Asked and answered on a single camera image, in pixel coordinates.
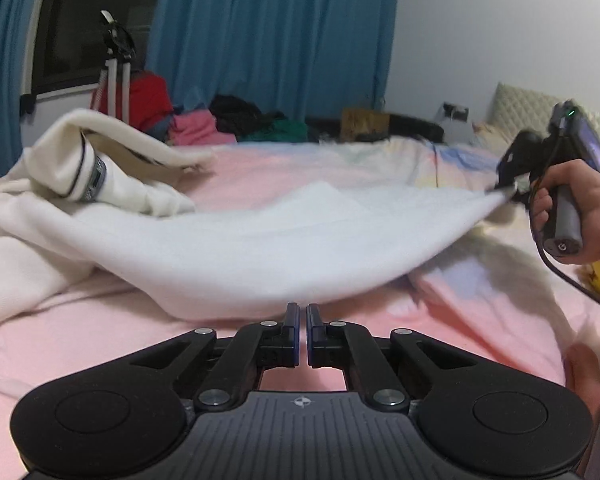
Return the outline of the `person's left hand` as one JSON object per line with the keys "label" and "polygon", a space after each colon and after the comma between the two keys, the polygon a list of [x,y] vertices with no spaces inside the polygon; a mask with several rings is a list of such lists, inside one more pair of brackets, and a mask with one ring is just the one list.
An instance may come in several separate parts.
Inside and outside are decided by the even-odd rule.
{"label": "person's left hand", "polygon": [[586,405],[594,424],[600,423],[600,362],[586,344],[573,344],[565,354],[567,388]]}

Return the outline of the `person's right hand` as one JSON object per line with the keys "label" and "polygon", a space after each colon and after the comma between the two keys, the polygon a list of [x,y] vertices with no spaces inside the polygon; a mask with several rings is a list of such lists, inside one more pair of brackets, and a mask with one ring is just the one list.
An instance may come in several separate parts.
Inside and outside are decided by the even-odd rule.
{"label": "person's right hand", "polygon": [[581,214],[583,247],[575,256],[560,257],[563,264],[588,264],[600,260],[600,174],[583,160],[550,166],[539,184],[531,206],[535,229],[540,230],[553,208],[550,191],[568,185]]}

